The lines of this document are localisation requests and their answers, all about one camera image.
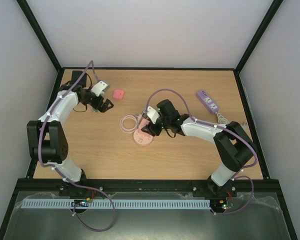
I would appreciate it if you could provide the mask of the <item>red pink plug adapter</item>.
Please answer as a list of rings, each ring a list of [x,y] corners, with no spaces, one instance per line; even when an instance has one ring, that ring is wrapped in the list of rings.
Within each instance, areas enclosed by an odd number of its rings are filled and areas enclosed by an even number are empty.
[[[125,94],[125,91],[123,89],[115,89],[113,91],[113,95],[112,97],[115,99],[115,100],[122,100],[123,97],[124,97],[124,94]]]

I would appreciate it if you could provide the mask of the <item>round pink socket base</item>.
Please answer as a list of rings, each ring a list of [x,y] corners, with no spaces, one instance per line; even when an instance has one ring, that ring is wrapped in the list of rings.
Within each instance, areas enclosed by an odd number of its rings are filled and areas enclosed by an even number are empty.
[[[136,129],[133,133],[134,142],[141,147],[146,147],[153,141],[153,136],[141,131],[140,128]]]

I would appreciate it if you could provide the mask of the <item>pale pink socket cube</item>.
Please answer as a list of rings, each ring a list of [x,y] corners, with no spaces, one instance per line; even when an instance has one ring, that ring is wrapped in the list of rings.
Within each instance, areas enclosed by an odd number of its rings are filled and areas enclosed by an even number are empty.
[[[145,126],[147,126],[147,125],[149,124],[149,122],[150,122],[149,120],[143,118],[143,119],[140,121],[140,123],[139,123],[139,125],[138,125],[138,128],[139,128],[139,129],[144,128]]]

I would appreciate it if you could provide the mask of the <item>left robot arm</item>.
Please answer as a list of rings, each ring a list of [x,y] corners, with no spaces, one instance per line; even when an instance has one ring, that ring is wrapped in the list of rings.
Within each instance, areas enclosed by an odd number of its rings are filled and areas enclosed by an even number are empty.
[[[109,99],[104,98],[110,84],[97,79],[95,84],[86,87],[81,81],[87,77],[87,73],[81,71],[77,80],[62,84],[48,110],[38,120],[29,121],[26,126],[31,158],[42,167],[56,171],[67,183],[83,183],[87,179],[84,170],[74,163],[69,154],[69,144],[63,129],[68,116],[78,104],[91,106],[100,113],[114,107]]]

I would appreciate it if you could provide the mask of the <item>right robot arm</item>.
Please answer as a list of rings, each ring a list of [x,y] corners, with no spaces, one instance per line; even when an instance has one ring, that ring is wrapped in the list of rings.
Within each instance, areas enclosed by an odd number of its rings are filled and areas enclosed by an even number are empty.
[[[214,196],[223,193],[226,183],[233,180],[252,157],[257,157],[253,141],[238,122],[212,123],[189,113],[180,114],[168,99],[156,107],[146,105],[144,116],[149,123],[141,129],[143,132],[154,137],[165,130],[173,133],[172,138],[176,135],[196,137],[215,144],[221,164],[207,179],[208,191]]]

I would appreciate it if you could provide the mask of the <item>purple power strip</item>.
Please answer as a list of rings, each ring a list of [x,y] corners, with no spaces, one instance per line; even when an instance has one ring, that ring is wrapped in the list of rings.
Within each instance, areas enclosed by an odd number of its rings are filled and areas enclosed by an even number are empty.
[[[216,114],[219,111],[219,106],[206,91],[202,89],[197,91],[196,97],[211,114]]]

